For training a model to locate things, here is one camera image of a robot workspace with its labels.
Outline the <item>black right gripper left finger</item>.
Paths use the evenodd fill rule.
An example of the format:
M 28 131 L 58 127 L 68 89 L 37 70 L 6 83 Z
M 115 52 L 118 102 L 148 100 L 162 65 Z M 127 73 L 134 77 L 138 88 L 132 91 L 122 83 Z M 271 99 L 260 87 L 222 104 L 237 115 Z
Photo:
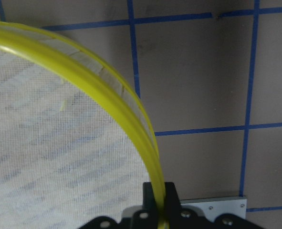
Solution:
M 146 229 L 158 228 L 158 210 L 151 182 L 143 183 L 143 210 L 148 214 Z

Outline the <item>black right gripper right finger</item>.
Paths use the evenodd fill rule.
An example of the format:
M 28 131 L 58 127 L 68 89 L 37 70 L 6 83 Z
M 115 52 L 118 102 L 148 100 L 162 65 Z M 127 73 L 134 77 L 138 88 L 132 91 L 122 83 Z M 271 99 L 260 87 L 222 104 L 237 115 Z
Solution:
M 164 215 L 169 229 L 179 229 L 181 219 L 181 204 L 178 198 L 175 184 L 173 182 L 165 183 L 166 197 Z

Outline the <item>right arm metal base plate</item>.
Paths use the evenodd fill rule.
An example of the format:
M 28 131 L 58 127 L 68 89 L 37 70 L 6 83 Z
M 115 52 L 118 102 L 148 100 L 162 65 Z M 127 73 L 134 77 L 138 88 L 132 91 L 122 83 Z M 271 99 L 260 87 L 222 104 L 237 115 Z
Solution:
M 199 216 L 205 217 L 213 222 L 222 214 L 232 214 L 242 219 L 246 218 L 247 198 L 246 197 L 219 197 L 187 199 L 180 201 L 181 206 L 196 212 Z

